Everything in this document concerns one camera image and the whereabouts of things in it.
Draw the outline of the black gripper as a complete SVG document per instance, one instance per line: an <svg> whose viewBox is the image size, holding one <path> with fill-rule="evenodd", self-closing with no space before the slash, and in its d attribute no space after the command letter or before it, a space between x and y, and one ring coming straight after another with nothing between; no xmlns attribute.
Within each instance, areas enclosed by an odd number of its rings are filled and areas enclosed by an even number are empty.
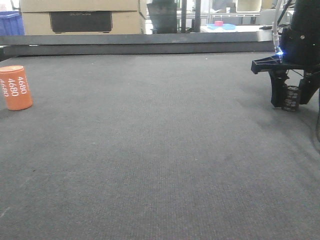
<svg viewBox="0 0 320 240"><path fill-rule="evenodd" d="M282 61L288 65L314 66L320 64L320 1L297 0L289 27L283 30L280 48ZM271 104L282 107L289 79L287 70L270 70ZM304 70L298 86L300 105L309 103L320 88L320 71Z"/></svg>

